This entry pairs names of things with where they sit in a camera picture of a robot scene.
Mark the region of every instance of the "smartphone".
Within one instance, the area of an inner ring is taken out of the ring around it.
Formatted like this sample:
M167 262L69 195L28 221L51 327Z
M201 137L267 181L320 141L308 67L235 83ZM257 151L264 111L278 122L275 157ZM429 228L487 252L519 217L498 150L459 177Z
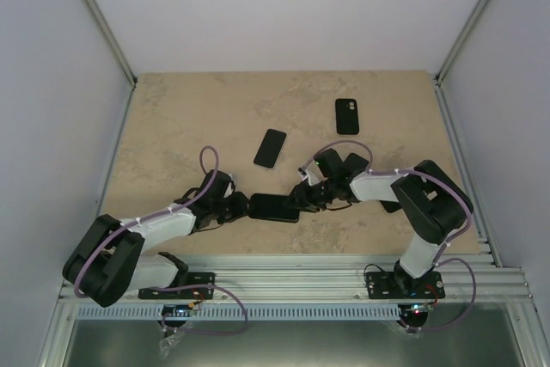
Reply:
M359 133L358 102L355 99L337 99L336 132L339 135L357 135Z
M286 133L268 129L264 140L261 141L258 153L254 158L254 163L264 168L273 168L277 161L278 154L283 148Z
M248 216L252 219L297 223L300 219L300 211L285 206L288 198L287 195L255 193L250 197Z

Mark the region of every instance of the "white backdrop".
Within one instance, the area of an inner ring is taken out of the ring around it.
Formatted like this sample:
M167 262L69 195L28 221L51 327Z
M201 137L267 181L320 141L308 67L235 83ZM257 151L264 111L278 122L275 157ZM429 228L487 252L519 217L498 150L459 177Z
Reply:
M494 0L446 88L498 250L550 334L550 0Z
M0 10L0 365L30 367L130 90L82 0Z
M137 73L436 72L477 0L97 0Z

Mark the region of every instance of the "beige tabletop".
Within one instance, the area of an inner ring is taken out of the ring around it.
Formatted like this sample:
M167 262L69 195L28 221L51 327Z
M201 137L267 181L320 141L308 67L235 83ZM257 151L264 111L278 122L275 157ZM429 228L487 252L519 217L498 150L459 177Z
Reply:
M334 100L357 100L360 133L374 151L374 169L435 161L458 174L431 79L423 71L170 73L139 77L103 210L116 218L142 216L179 198L204 178L199 152L217 148L220 169L236 174L237 189L288 194L296 169L336 133ZM253 164L268 128L287 138L274 169ZM335 148L368 157L358 146ZM205 158L207 168L214 158ZM343 211L302 213L298 223L245 217L155 248L174 254L401 254L413 230L402 211L378 202ZM470 230L448 250L477 254Z

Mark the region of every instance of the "purple cable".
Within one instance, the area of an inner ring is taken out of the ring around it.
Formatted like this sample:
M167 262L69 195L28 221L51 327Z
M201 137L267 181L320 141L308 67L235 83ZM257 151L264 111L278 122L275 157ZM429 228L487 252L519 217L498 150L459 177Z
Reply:
M370 148L363 144L362 142L359 142L359 141L354 141L353 139L341 139L339 141L334 141L334 142L331 142L330 144L327 144L325 146L323 146L320 150L318 150L317 152L315 152L309 159L306 163L303 164L303 166L301 167L301 169L305 169L308 167L308 165L315 159L315 155L319 154L320 152L322 152L323 150L327 150L328 148L331 148L333 147L334 145L337 145L337 144L355 144L355 145L359 145L361 146L362 148L365 148L367 152L369 152L369 168L372 168L372 164L374 163L375 161L375 156L372 154L372 150L370 150Z
M248 327L247 309L245 309L244 304L242 303L242 301L239 298L237 298L237 296L235 294L233 294L229 290L226 290L223 287L218 287L217 285L214 285L214 284L196 284L196 285L186 285L186 286L183 286L183 287L171 287L171 288L168 288L168 287L167 288L155 288L154 287L154 288L151 288L151 289L155 290L155 291L160 291L160 292L174 292L174 291L183 291L183 290L193 290L195 288L213 288L214 290L219 290L221 292L224 292L225 294L227 294L228 296L233 298L235 300L235 302L237 303L237 305L239 307L241 307L242 314L244 315L244 324L242 325L242 327L237 328L236 330L233 330L233 331L211 331L211 330L202 330L200 328L168 327L166 325L166 322L165 322L167 315L164 315L161 319L162 328L165 328L167 330L171 330L171 331L174 331L174 332L187 332L187 333L193 333L193 334L217 335L217 336L237 335L237 334L243 333L247 329L247 327Z
M472 269L472 267L465 260L463 260L462 258L449 258L447 260L441 261L441 263L438 266L444 266L445 264L449 264L450 262L453 262L453 261L458 261L458 262L461 262L462 264L464 264L464 266L470 272L470 276L472 277L472 299L470 300L470 304L467 306L467 308L464 310L464 312L462 314L460 314L458 317L456 317L453 321L450 321L447 324L443 324L442 326L426 327L426 328L411 327L411 326L408 326L403 320L400 320L400 324L403 327L405 327L407 330L414 331L414 332L417 332L417 331L441 331L441 330L444 330L446 328L449 328L449 327L452 327L452 326L458 324L459 322L464 320L464 318L466 318L466 316L472 311L472 309L474 309L475 296L477 294L477 283L475 281L475 274L474 274L474 270Z
M211 150L214 153L214 157L216 158L216 165L214 166L214 174L212 174L212 177L210 178L210 180L208 181L206 186L203 188L203 190L201 192L199 192L197 195L195 195L194 198L189 199L184 204L176 206L172 210L169 210L168 208L165 208L163 210L153 212L149 215L146 215L145 217L134 219L133 221L130 221L129 223L126 223L126 224L122 225L120 228L113 231L107 238L105 238L105 240L103 240L103 242L100 245L97 246L95 251L88 257L88 259L86 260L86 262L82 266L82 269L80 270L80 272L76 276L74 291L75 291L75 295L77 297L80 297L80 298L85 298L86 297L86 294L82 294L80 292L80 283L83 281L84 274L86 274L86 271L92 265L92 262L94 262L94 260L101 253L101 251L103 251L103 248L105 248L109 242L114 240L117 236L122 234L124 231L128 230L129 228L135 227L136 225L139 225L140 223L145 223L145 222L149 221L150 219L163 217L165 215L172 214L174 212L180 211L183 208L187 208L189 205L191 205L197 199L202 197L206 193L206 191L208 191L208 189L212 185L212 182L214 182L214 180L216 179L217 171L218 171L218 168L219 168L219 165L220 165L220 157L217 154L217 151L214 147L212 147L210 145L206 145L200 151L200 155L199 155L200 166L203 170L205 170L205 167L204 167L204 164L203 164L203 154L205 153L206 150Z
M437 251L437 254L433 259L434 263L436 263L441 258L441 256L443 255L443 252L447 248L447 244L449 242L453 241L457 236L460 236L460 235L464 234L466 231L468 231L470 229L470 227L472 226L472 224L474 223L474 217L472 216L472 212L470 212L468 206L466 205L464 200L460 197L460 195L458 193L456 193L453 190L453 188L449 187L447 184L445 184L444 182L440 181L437 178L434 178L431 175L425 174L424 172L415 171L414 169L397 169L395 171L382 171L382 172L369 171L369 172L373 175L376 175L376 176L395 175L396 173L397 174L417 175L417 176L419 176L421 178L424 178L426 180L429 180L429 181L433 182L434 184L436 184L437 186L441 187L443 190L445 190L447 193L449 193L449 195L451 197L453 197L453 199L455 199L455 201L458 203L458 205L460 205L461 208L464 210L464 214L466 214L466 224L464 225L464 227L462 227L462 229L455 232L453 235L449 235L447 237L447 239L445 240L443 245L439 248L439 251Z

